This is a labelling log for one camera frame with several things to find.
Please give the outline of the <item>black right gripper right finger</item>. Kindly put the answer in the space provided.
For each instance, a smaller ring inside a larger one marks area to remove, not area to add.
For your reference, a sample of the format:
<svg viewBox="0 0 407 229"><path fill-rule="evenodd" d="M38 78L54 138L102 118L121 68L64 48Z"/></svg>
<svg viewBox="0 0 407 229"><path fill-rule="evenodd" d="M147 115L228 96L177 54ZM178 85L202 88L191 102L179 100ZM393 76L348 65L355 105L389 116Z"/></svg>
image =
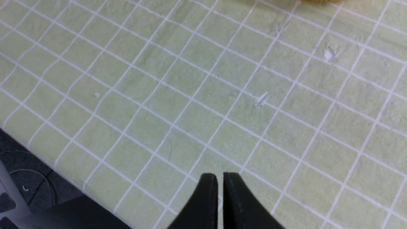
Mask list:
<svg viewBox="0 0 407 229"><path fill-rule="evenodd" d="M223 199L224 229L284 228L257 200L238 173L224 173Z"/></svg>

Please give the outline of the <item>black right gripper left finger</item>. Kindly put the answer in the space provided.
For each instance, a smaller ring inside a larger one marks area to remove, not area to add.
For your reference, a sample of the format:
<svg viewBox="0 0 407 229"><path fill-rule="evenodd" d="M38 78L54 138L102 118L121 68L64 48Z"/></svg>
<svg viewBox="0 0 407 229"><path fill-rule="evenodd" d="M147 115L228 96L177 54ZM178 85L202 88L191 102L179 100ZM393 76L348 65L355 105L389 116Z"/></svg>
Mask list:
<svg viewBox="0 0 407 229"><path fill-rule="evenodd" d="M216 229L218 224L218 181L203 173L191 197L168 226L169 229Z"/></svg>

